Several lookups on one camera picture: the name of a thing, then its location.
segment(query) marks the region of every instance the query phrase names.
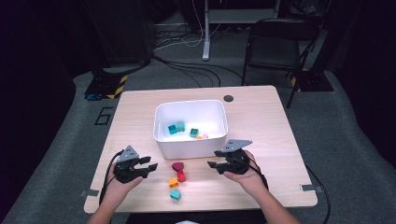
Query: chair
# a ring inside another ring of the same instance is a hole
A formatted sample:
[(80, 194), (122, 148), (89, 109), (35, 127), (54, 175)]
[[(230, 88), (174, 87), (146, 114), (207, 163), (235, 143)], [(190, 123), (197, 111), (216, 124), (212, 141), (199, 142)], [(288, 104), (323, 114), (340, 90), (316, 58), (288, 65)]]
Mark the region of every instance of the chair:
[[(287, 71), (287, 77), (294, 75), (298, 79), (318, 37), (319, 27), (312, 21), (273, 18), (257, 21), (250, 29), (241, 85), (246, 84), (247, 66)], [(305, 47), (300, 46), (302, 41), (307, 43)], [(297, 90), (296, 82), (287, 108)]]

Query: white plastic container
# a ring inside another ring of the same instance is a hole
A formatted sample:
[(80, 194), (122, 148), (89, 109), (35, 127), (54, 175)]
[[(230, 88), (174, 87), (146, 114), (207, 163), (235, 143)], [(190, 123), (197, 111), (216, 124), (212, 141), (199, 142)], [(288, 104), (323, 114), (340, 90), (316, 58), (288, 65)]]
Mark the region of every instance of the white plastic container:
[[(183, 123), (184, 132), (171, 134), (168, 127)], [(207, 139), (190, 136), (191, 129)], [(154, 138), (168, 160), (215, 156), (224, 147), (228, 124), (224, 105), (218, 100), (183, 101), (159, 105), (155, 112)]]

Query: light wood tabletop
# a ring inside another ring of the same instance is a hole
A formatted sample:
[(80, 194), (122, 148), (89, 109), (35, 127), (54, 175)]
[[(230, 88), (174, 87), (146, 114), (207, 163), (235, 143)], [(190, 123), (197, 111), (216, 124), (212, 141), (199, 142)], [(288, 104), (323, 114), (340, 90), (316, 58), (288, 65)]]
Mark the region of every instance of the light wood tabletop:
[[(225, 95), (231, 95), (233, 101), (225, 102)], [(111, 158), (127, 146), (132, 146), (140, 157), (151, 157), (151, 162), (141, 165), (142, 167), (158, 163), (158, 168), (130, 191), (116, 212), (198, 212), (260, 208), (239, 184), (219, 175), (207, 164), (208, 161), (225, 162), (224, 158), (176, 160), (184, 163), (187, 181), (177, 187), (181, 192), (179, 201), (169, 196), (171, 189), (167, 181), (177, 176), (172, 169), (172, 164), (176, 161), (163, 158), (153, 137), (155, 111), (163, 103), (193, 100), (223, 102), (229, 128), (227, 140), (253, 142), (244, 149), (255, 156), (267, 178), (271, 193), (285, 207), (309, 207), (317, 204), (315, 192), (300, 189), (300, 185), (310, 185), (311, 180), (284, 108), (272, 86), (124, 92), (108, 132), (91, 189), (101, 190)], [(98, 204), (99, 196), (87, 196), (85, 212), (93, 213)]]

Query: person's right arm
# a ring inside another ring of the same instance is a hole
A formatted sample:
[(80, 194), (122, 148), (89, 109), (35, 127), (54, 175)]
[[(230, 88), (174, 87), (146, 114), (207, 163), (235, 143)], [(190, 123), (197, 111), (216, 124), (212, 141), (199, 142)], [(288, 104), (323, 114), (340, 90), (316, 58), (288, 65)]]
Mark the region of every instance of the person's right arm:
[[(254, 160), (253, 155), (246, 150), (247, 155)], [(262, 178), (252, 169), (243, 175), (224, 172), (224, 176), (239, 183), (242, 188), (259, 204), (265, 219), (269, 224), (275, 223), (300, 223), (285, 207), (268, 191), (262, 183)]]

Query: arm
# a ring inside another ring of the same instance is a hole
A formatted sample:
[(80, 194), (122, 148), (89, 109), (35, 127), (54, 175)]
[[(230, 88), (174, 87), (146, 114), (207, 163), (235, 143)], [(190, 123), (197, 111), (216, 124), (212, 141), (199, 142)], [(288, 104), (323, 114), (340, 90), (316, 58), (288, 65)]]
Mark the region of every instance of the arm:
[[(254, 160), (253, 155), (246, 151), (247, 155)], [(242, 188), (252, 196), (259, 204), (269, 224), (275, 223), (300, 223), (285, 207), (268, 191), (262, 183), (262, 178), (249, 169), (243, 175), (224, 172), (224, 176), (239, 183)]]
[[(114, 167), (116, 163), (114, 163), (110, 168), (110, 174), (113, 174)], [(107, 177), (107, 183), (113, 178), (113, 175)], [(133, 181), (122, 184), (116, 178), (111, 180), (111, 182), (107, 186), (106, 194), (102, 203), (99, 205), (98, 209), (93, 213), (90, 220), (88, 220), (88, 224), (108, 224), (110, 223), (110, 219), (113, 217), (114, 212), (120, 206), (120, 204), (125, 199), (128, 192), (136, 187), (142, 182), (143, 177), (139, 176)]]

